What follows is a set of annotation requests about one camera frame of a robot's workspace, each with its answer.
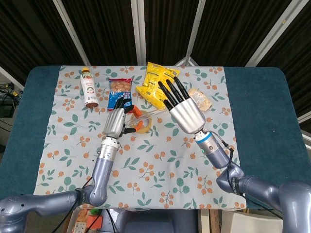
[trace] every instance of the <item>tape roll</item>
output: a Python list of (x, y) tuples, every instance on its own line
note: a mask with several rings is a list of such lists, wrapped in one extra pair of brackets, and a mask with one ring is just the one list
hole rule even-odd
[(144, 125), (145, 122), (143, 122), (143, 125), (142, 125), (141, 129), (138, 130), (138, 131), (136, 131), (137, 133), (147, 133), (147, 132), (150, 130), (151, 125), (152, 125), (152, 120), (151, 120), (151, 118), (148, 118), (147, 121), (148, 121), (147, 126), (145, 126), (145, 125)]

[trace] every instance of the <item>cable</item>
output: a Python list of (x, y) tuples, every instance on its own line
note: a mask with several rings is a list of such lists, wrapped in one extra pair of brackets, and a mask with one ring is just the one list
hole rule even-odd
[(92, 222), (92, 224), (87, 228), (86, 233), (91, 229), (91, 227), (94, 225), (94, 223), (97, 221), (97, 219), (101, 216), (103, 209), (100, 210), (97, 218)]
[[(230, 168), (231, 163), (232, 163), (233, 151), (234, 151), (234, 150), (233, 150), (225, 141), (223, 141), (222, 138), (221, 138), (217, 133), (215, 133), (214, 131), (211, 131), (211, 130), (207, 130), (207, 131), (208, 131), (208, 132), (211, 132), (211, 133), (214, 133), (215, 135), (217, 135), (217, 137), (220, 138), (220, 140), (221, 140), (221, 142), (224, 144), (224, 146), (230, 150), (230, 159), (229, 159), (228, 166), (227, 166), (227, 180), (228, 180), (228, 183), (229, 183), (230, 187), (233, 188), (233, 187), (232, 187), (232, 181), (231, 181), (230, 178), (229, 178), (229, 168)], [(252, 201), (252, 200), (250, 200), (249, 198), (243, 196), (242, 193), (240, 194), (240, 196), (243, 197), (245, 200), (248, 200), (248, 201), (250, 201), (251, 203), (253, 203), (253, 204), (257, 205), (257, 206), (260, 206), (260, 207), (263, 208), (264, 210), (269, 211), (271, 214), (273, 214), (273, 215), (275, 215), (275, 216), (277, 216), (278, 218), (280, 218), (280, 219), (283, 220), (283, 218), (282, 218), (280, 215), (274, 213), (273, 211), (269, 210), (268, 208), (264, 207), (263, 205), (260, 205), (259, 203), (255, 202), (255, 201)]]
[(11, 131), (9, 131), (9, 130), (7, 130), (7, 129), (5, 129), (5, 128), (2, 128), (1, 126), (0, 126), (0, 129), (3, 129), (3, 130), (5, 130), (5, 131), (7, 131), (7, 132), (11, 132)]
[(3, 123), (5, 123), (5, 124), (7, 124), (7, 125), (9, 125), (9, 126), (12, 126), (12, 125), (10, 125), (9, 123), (6, 123), (5, 121), (3, 121), (3, 120), (0, 120), (1, 122), (3, 122)]
[[(83, 187), (82, 188), (85, 188), (85, 186), (88, 184), (88, 182), (90, 181), (90, 180), (92, 180), (92, 178), (93, 177), (91, 177), (91, 178), (89, 178), (88, 179), (88, 181), (83, 185)], [(72, 205), (72, 207), (70, 208), (70, 210), (68, 211), (68, 213), (66, 214), (66, 216), (63, 218), (63, 220), (57, 225), (57, 227), (52, 231), (52, 233), (55, 233), (57, 230), (58, 230), (58, 228), (60, 228), (60, 226), (65, 222), (65, 220), (66, 220), (66, 218), (69, 216), (69, 214), (72, 212), (72, 210), (73, 210), (73, 208), (75, 207), (75, 205), (77, 204), (77, 202), (78, 202), (78, 198), (77, 198), (77, 200), (74, 202), (74, 204)]]
[(110, 218), (110, 221), (111, 221), (111, 225), (112, 225), (112, 228), (113, 228), (113, 232), (116, 233), (116, 230), (115, 230), (115, 227), (114, 227), (114, 226), (116, 226), (116, 224), (115, 224), (115, 222), (114, 222), (113, 219), (112, 219), (112, 216), (111, 216), (111, 214), (110, 214), (110, 211), (109, 211), (108, 209), (106, 209), (106, 211), (107, 211), (107, 213), (108, 213), (108, 215), (109, 215), (109, 218)]

